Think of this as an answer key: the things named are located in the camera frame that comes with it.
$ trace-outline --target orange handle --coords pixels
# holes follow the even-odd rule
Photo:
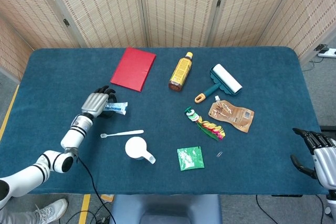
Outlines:
[[[200,103],[200,102],[204,101],[205,98],[206,98],[206,97],[205,97],[205,94],[201,93],[201,94],[199,94],[198,96],[196,96],[196,98],[195,98],[195,102],[196,102],[196,103]]]

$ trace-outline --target blue tablecloth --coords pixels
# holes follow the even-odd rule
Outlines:
[[[97,189],[107,194],[318,194],[316,180],[298,172],[294,153],[313,166],[293,127],[318,131],[318,123],[296,54],[286,47],[145,48],[157,55],[142,92],[113,86],[118,101],[128,101],[125,116],[96,119],[79,155],[90,168]],[[181,92],[168,88],[178,60],[194,54]],[[46,150],[62,152],[60,141],[87,96],[109,84],[123,48],[40,49],[30,57],[0,142],[0,177],[33,164]],[[217,91],[200,104],[194,98],[213,82],[209,70],[221,63],[243,89],[238,95]],[[207,116],[214,96],[255,111],[249,132]],[[192,123],[184,110],[195,111],[223,126],[217,142]],[[142,137],[156,157],[151,165],[129,158],[129,136],[101,139],[101,133],[144,129]],[[180,171],[176,149],[200,146],[204,169]],[[52,173],[34,193],[92,193],[80,164],[69,173]]]

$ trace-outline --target bottle cap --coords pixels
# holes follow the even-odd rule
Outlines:
[[[193,53],[192,52],[187,52],[187,54],[185,56],[189,59],[192,59],[193,58]]]

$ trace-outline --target green packet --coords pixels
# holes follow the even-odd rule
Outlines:
[[[200,146],[177,149],[181,170],[204,168]]]

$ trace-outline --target red book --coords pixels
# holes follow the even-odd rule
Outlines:
[[[151,52],[126,48],[110,82],[141,92],[155,56]]]

